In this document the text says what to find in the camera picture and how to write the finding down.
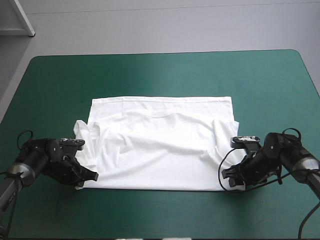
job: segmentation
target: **table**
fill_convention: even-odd
[[[22,130],[36,138],[74,137],[91,100],[115,96],[231,96],[239,135],[264,139],[294,127],[320,158],[320,99],[295,50],[37,56],[0,124],[1,170],[18,155]],[[317,202],[291,176],[283,185],[230,194],[75,190],[41,175],[20,192],[10,236],[296,238]],[[316,212],[303,236],[320,237],[319,221]]]

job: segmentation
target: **table surface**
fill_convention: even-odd
[[[320,158],[320,99],[298,52],[38,56],[31,60],[0,124],[1,171],[16,158],[25,129],[36,138],[74,137],[91,100],[115,96],[231,96],[239,135],[264,139],[294,127]],[[245,194],[82,189],[47,176],[23,189],[15,238],[295,238],[318,202],[289,176]],[[320,213],[304,237],[319,237]]]

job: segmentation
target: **white object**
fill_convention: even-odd
[[[84,187],[219,191],[218,167],[238,125],[230,97],[94,99],[88,124],[74,126],[86,142],[78,161],[99,173]],[[243,155],[232,153],[223,167]]]

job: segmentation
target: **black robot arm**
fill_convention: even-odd
[[[19,137],[27,132],[31,136],[20,148]],[[0,219],[10,203],[17,199],[18,192],[23,187],[30,186],[40,173],[61,184],[77,187],[82,187],[88,180],[97,181],[98,173],[81,166],[75,158],[84,144],[84,140],[71,138],[33,139],[32,131],[22,132],[17,140],[20,154],[6,172],[2,173],[6,178],[0,184]],[[0,240],[7,238],[8,232],[5,233],[0,224]]]
[[[294,130],[298,136],[286,134]],[[230,187],[256,185],[267,181],[271,175],[280,177],[284,166],[295,180],[307,184],[320,199],[320,161],[301,143],[301,134],[295,128],[282,133],[270,132],[264,140],[264,146],[255,136],[238,136],[231,139],[231,147],[245,149],[246,156],[237,165],[222,171],[224,179],[229,178]]]

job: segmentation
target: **white t-shirt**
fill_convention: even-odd
[[[85,188],[219,191],[218,167],[239,126],[230,97],[94,99],[89,119],[74,127],[86,142],[78,161],[99,173]],[[223,168],[243,156],[235,151]]]

